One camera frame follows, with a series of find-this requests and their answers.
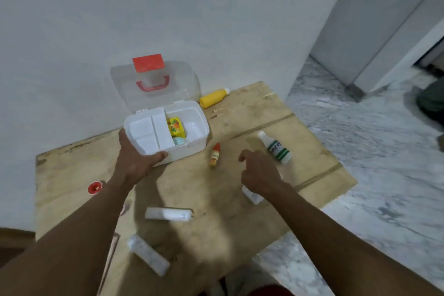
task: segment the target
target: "wooden table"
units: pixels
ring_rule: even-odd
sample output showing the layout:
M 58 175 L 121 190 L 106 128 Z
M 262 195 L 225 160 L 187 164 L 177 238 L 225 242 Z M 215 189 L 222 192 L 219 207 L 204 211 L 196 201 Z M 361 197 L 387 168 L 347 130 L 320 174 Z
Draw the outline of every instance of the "wooden table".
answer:
M 241 192 L 245 165 L 237 157 L 244 148 L 265 151 L 257 138 L 260 130 L 292 151 L 293 159 L 278 165 L 279 171 L 315 206 L 356 184 L 263 82 L 233 91 L 204 112 L 211 130 L 206 150 L 155 168 L 130 192 L 131 208 L 117 224 L 121 237 L 102 295 L 197 295 L 289 231 L 267 201 L 254 206 Z M 117 132 L 37 156 L 37 239 L 91 197 L 91 182 L 109 180 L 119 152 Z M 217 142 L 219 164 L 210 169 Z M 148 206 L 193 209 L 194 218 L 188 223 L 145 220 Z M 126 241 L 134 233 L 170 261 L 163 278 L 129 252 Z

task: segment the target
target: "white storage box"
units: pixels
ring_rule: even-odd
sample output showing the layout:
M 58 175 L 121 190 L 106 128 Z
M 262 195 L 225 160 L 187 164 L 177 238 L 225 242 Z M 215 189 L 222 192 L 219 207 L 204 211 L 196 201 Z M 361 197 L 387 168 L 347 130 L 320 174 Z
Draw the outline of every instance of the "white storage box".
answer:
M 140 154 L 167 151 L 169 156 L 158 164 L 161 165 L 205 149 L 210 128 L 195 102 L 200 89 L 188 64 L 165 62 L 165 68 L 145 73 L 137 73 L 131 65 L 116 67 L 111 70 L 111 77 L 126 105 L 135 113 L 126 118 L 124 128 Z M 175 117 L 179 117 L 186 134 L 181 145 L 175 145 L 166 121 Z

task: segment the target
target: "hand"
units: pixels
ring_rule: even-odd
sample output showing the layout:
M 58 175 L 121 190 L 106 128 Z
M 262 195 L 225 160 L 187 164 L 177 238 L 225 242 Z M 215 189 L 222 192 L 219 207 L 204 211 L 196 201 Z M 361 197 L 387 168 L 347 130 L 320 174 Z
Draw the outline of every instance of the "hand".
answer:
M 134 186 L 145 177 L 151 168 L 168 157 L 168 152 L 159 151 L 151 156 L 142 156 L 131 144 L 125 129 L 119 131 L 120 152 L 115 164 L 114 175 Z
M 247 168 L 242 172 L 241 181 L 251 192 L 266 197 L 282 182 L 273 161 L 262 151 L 243 150 L 239 161 L 244 160 L 247 161 Z

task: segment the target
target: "marble tile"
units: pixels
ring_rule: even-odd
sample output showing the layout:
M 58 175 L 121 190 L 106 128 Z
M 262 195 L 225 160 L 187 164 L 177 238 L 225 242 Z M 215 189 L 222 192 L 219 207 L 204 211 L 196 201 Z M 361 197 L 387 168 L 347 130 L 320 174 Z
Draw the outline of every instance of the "marble tile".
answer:
M 417 108 L 421 73 L 361 103 L 308 59 L 286 104 L 358 179 L 323 211 L 444 290 L 444 153 L 440 125 Z M 332 295 L 291 233 L 255 260 L 297 295 Z

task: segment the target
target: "red handle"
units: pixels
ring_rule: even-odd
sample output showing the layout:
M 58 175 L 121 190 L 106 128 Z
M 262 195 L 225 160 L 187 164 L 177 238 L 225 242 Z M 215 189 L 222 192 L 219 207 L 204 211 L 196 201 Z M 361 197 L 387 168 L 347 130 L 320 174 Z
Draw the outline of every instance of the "red handle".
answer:
M 146 92 L 160 90 L 160 89 L 165 89 L 170 84 L 170 76 L 166 75 L 166 76 L 164 76 L 164 78 L 165 78 L 165 83 L 163 85 L 158 85 L 158 86 L 146 88 L 143 85 L 142 81 L 136 81 L 136 85 L 139 87 L 139 89 L 141 91 L 146 91 Z

